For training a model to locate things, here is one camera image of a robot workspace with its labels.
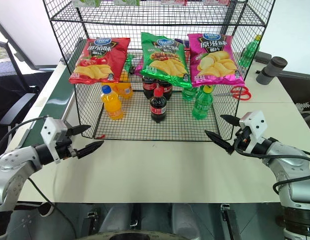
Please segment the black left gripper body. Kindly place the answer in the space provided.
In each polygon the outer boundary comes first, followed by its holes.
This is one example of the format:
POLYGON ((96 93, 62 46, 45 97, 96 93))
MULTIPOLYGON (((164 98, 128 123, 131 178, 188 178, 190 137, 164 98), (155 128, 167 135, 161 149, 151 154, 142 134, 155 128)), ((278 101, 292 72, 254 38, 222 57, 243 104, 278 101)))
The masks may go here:
POLYGON ((63 129, 62 132, 59 134, 56 140, 55 150, 60 159, 73 158, 77 156, 76 150, 72 148, 72 136, 72 129, 63 129))

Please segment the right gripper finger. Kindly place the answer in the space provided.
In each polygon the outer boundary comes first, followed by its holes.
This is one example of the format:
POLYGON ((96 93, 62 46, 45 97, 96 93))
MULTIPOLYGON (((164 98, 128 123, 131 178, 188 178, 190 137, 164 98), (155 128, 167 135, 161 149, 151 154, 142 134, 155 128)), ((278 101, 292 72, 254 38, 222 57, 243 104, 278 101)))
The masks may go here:
POLYGON ((227 123, 239 127, 240 126, 240 118, 228 114, 222 114, 220 115, 222 119, 224 119, 227 123))
POLYGON ((234 152, 234 147, 226 140, 223 140, 218 134, 208 130, 205 130, 205 134, 213 143, 224 149, 227 154, 231 155, 234 152))

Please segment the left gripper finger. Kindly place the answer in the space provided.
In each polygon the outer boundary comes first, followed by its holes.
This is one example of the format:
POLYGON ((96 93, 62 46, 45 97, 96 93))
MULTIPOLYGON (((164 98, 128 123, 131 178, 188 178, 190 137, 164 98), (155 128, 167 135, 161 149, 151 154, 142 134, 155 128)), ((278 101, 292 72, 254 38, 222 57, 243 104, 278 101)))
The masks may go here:
POLYGON ((81 124, 81 125, 77 125, 77 126, 70 126, 70 127, 67 128, 66 136, 68 136, 68 137, 76 136, 76 135, 81 134, 84 131, 88 130, 89 128, 91 128, 91 125, 87 125, 87 124, 81 124))
POLYGON ((94 151, 96 151, 99 147, 101 147, 104 143, 104 140, 94 141, 88 145, 86 145, 84 148, 80 150, 76 150, 76 156, 78 159, 81 159, 94 151))

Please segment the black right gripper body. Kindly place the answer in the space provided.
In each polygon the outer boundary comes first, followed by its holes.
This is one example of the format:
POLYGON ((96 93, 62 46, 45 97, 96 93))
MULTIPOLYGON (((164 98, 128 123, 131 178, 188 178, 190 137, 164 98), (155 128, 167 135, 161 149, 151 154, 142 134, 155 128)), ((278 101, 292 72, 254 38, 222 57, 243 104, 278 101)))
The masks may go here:
POLYGON ((236 133, 235 136, 236 138, 234 139, 234 149, 235 151, 242 151, 245 152, 250 141, 251 141, 251 135, 252 131, 249 126, 244 127, 243 129, 239 129, 236 133))

